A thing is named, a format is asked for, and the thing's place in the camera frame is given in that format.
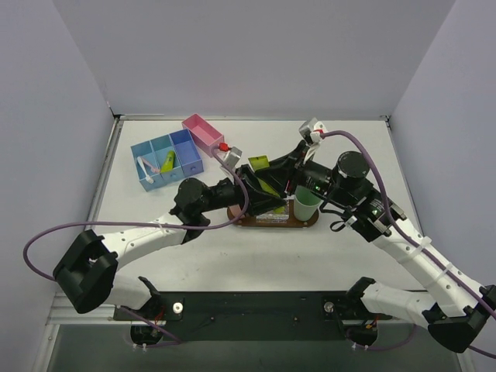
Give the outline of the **clear textured plastic box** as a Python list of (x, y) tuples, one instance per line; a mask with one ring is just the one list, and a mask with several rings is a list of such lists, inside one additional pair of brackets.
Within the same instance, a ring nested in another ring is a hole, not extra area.
[(285, 224), (290, 218), (289, 206), (276, 208), (256, 217), (256, 223), (261, 224)]

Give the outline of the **green plastic cup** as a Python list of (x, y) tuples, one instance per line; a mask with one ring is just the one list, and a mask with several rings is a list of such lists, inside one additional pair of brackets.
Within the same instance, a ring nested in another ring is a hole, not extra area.
[(297, 186), (294, 193), (294, 217), (301, 222), (307, 222), (317, 211), (321, 199), (310, 190)]

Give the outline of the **yellow green toothpaste tube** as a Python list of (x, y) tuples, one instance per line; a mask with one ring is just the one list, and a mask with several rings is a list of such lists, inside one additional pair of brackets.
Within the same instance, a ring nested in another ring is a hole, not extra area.
[(160, 172), (167, 173), (172, 171), (174, 169), (174, 161), (175, 161), (175, 152), (173, 150), (169, 150), (160, 168)]
[[(250, 166), (252, 168), (253, 171), (258, 171), (260, 169), (265, 169), (265, 168), (268, 168), (270, 166), (270, 163), (269, 163), (269, 160), (267, 158), (266, 155), (263, 155), (263, 156), (258, 156), (258, 157), (249, 157), (248, 158), (248, 161), (250, 163)], [(274, 188), (272, 188), (266, 181), (263, 181), (262, 179), (260, 178), (257, 178), (259, 184), (260, 184), (260, 187), (261, 189), (268, 193), (268, 194), (271, 194), (273, 196), (278, 196), (279, 194), (276, 192), (276, 190)], [(271, 213), (272, 214), (277, 214), (277, 215), (282, 215), (285, 211), (285, 207), (284, 206), (281, 206), (281, 207), (278, 207), (276, 209), (274, 209)]]

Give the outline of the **pink white toothbrush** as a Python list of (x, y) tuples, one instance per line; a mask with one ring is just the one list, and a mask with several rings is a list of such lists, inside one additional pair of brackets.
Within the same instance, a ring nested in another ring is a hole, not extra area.
[(136, 162), (139, 164), (140, 168), (142, 169), (145, 180), (149, 184), (154, 183), (154, 179), (152, 178), (151, 174), (159, 174), (160, 169), (153, 166), (148, 160), (144, 159), (143, 157), (137, 157)]

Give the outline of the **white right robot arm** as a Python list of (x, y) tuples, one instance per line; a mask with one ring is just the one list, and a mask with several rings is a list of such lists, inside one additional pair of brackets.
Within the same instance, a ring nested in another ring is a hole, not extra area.
[(280, 193), (290, 195), (302, 186), (324, 205), (336, 206), (343, 225), (394, 258), (423, 288), (398, 290), (362, 277), (347, 292), (352, 301), (370, 313), (426, 329), (450, 351), (468, 350), (495, 315), (495, 287), (464, 276), (386, 195), (383, 181), (368, 180), (378, 171), (363, 146), (342, 153), (332, 169), (313, 161), (313, 150), (299, 143), (255, 175)]

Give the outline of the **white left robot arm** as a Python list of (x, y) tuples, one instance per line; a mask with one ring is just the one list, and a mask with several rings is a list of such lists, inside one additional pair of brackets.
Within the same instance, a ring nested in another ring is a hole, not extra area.
[(120, 269), (165, 247), (198, 238), (210, 224), (205, 212), (238, 205), (249, 215), (259, 215), (284, 206), (285, 200), (263, 191), (249, 175), (238, 184), (225, 178), (214, 186), (186, 178), (174, 203), (148, 226), (101, 236), (88, 229), (76, 237), (53, 277), (77, 313), (108, 304), (130, 308), (142, 319), (153, 318), (164, 306), (160, 292), (145, 277), (127, 277), (119, 274)]

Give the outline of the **oval wooden tray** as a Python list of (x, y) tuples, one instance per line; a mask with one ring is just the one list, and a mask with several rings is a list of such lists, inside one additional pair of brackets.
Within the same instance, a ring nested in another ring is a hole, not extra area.
[(319, 211), (316, 210), (307, 221), (300, 221), (294, 215), (294, 201), (287, 200), (282, 213), (265, 213), (258, 216), (244, 215), (235, 223), (235, 226), (246, 228), (289, 228), (303, 229), (313, 226), (319, 219)]

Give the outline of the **pink drawer box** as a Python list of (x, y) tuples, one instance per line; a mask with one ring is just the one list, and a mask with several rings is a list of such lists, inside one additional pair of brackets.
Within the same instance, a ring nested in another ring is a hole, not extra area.
[(181, 124), (190, 131), (195, 145), (208, 157), (212, 157), (212, 151), (225, 142), (224, 135), (198, 114), (189, 116)]

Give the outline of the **blue compartment organizer box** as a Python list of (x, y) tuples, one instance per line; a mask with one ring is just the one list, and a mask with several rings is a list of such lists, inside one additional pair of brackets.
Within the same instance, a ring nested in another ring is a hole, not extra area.
[(145, 191), (165, 187), (204, 171), (202, 157), (188, 129), (130, 147), (139, 182)]

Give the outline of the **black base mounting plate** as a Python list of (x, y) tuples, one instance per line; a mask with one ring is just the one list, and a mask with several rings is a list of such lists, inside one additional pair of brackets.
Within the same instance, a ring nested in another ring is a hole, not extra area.
[(164, 292), (150, 316), (165, 340), (330, 341), (386, 315), (367, 311), (345, 291)]

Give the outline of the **aluminium frame rail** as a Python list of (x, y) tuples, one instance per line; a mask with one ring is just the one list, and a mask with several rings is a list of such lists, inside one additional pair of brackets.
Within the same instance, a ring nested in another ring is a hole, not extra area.
[(114, 322), (113, 315), (114, 307), (107, 305), (88, 313), (79, 314), (71, 303), (66, 301), (59, 302), (59, 298), (57, 298), (51, 306), (46, 323), (52, 326), (107, 325)]

